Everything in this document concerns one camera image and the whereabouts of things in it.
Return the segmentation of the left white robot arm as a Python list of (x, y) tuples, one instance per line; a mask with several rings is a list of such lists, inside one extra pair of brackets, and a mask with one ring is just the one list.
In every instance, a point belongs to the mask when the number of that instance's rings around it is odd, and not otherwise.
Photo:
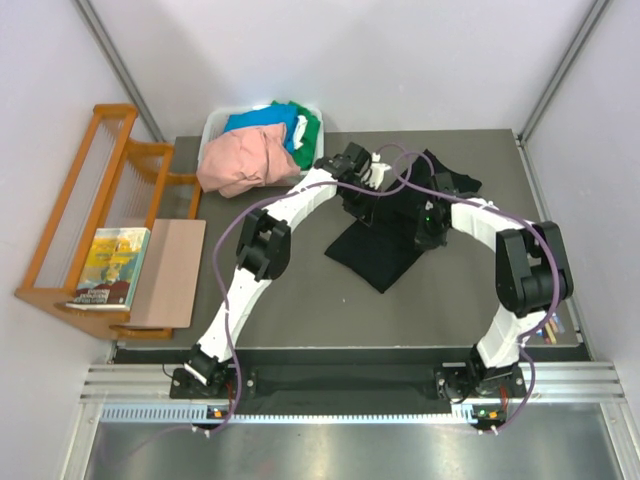
[(234, 221), (242, 228), (231, 283), (219, 284), (221, 305), (184, 362), (197, 390), (212, 397), (226, 387), (235, 342), (260, 296), (288, 267), (295, 229), (338, 195), (358, 206), (379, 197), (390, 169), (378, 153), (350, 143), (343, 153), (317, 160), (286, 194), (258, 203)]

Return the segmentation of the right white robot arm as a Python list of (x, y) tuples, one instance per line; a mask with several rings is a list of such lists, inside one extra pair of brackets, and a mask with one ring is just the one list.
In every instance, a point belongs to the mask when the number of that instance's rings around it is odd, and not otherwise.
[(487, 396), (515, 380), (521, 350), (532, 331), (573, 293), (562, 234), (553, 222), (518, 219), (482, 198), (461, 193), (449, 173), (433, 175), (427, 189), (415, 235), (418, 248), (444, 246), (453, 229), (495, 254), (498, 310), (487, 333), (472, 347), (465, 370), (441, 381), (444, 396)]

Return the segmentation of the black t-shirt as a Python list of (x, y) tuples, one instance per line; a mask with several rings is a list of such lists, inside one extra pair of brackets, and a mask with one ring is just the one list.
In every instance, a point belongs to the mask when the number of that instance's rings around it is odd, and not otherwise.
[(418, 209), (427, 200), (444, 201), (417, 191), (400, 181), (389, 188), (395, 193), (379, 198), (370, 227), (355, 221), (325, 250), (325, 256), (347, 267), (376, 291), (386, 292), (429, 250), (414, 243)]

